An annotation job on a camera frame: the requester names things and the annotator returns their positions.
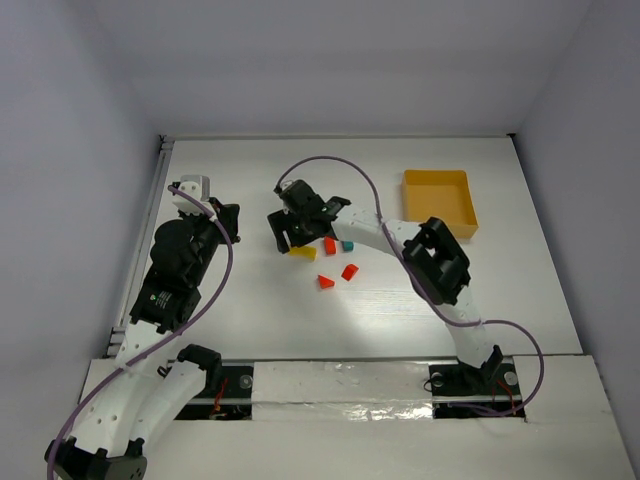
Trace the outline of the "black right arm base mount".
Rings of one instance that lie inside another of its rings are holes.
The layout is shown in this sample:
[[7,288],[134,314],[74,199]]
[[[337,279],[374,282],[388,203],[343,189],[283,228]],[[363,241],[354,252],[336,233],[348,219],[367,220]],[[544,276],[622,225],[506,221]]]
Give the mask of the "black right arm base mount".
[[493,397],[497,394],[519,397],[518,375],[513,363],[503,363],[488,380],[475,377],[461,364],[431,364],[429,385],[436,397]]

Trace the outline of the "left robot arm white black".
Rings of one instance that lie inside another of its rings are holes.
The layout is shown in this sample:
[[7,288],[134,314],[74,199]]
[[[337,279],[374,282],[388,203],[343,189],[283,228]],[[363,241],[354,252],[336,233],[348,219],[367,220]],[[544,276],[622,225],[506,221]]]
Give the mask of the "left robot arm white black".
[[141,479],[147,455],[186,404],[221,383],[218,352],[178,337],[220,296],[199,286],[219,246],[238,242],[240,207],[176,200],[157,228],[151,266],[130,312],[114,370],[78,404],[45,453],[50,479]]

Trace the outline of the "yellow plastic tray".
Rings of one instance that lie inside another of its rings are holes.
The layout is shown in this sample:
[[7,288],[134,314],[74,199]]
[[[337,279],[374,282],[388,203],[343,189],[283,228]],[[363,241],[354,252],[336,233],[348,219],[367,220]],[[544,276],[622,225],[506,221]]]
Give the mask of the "yellow plastic tray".
[[436,217],[456,239],[465,241],[479,228],[463,170],[406,170],[401,193],[405,221],[423,223]]

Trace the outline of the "teal rectangular block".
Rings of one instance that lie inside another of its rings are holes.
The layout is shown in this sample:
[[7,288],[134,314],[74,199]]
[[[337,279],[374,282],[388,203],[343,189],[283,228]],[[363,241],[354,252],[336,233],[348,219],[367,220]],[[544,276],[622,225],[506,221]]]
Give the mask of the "teal rectangular block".
[[343,252],[352,252],[354,250],[354,243],[350,241],[341,241],[341,248]]

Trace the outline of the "red rectangular block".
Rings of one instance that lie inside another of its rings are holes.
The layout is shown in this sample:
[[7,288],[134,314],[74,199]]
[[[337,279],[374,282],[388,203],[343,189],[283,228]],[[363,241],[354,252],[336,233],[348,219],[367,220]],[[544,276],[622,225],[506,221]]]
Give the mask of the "red rectangular block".
[[331,237],[325,237],[323,239],[324,251],[327,256],[332,256],[337,253],[336,241]]

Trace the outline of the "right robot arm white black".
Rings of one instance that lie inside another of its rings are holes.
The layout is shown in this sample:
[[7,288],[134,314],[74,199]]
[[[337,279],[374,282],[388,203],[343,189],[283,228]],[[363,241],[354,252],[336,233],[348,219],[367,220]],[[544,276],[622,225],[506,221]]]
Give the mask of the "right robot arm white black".
[[345,198],[324,200],[301,179],[277,186],[274,192],[283,207],[270,214],[268,222],[281,253],[328,237],[396,257],[414,291],[446,324],[454,342],[458,365],[444,379],[466,395],[478,395],[490,386],[503,355],[475,306],[470,260],[442,220],[385,221]]

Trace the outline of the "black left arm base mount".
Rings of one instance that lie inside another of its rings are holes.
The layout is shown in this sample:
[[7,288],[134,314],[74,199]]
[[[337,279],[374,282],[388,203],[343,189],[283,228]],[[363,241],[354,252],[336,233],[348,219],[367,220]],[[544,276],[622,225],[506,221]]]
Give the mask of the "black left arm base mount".
[[222,393],[223,400],[250,400],[254,383],[253,364],[223,364],[220,378],[209,390],[208,396],[214,398]]

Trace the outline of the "yellow arch block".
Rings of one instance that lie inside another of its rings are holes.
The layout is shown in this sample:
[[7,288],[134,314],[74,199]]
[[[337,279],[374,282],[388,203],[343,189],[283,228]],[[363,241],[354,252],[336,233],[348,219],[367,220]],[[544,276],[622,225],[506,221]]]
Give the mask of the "yellow arch block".
[[314,262],[317,258],[317,249],[312,246],[292,247],[288,254],[290,256],[300,257]]

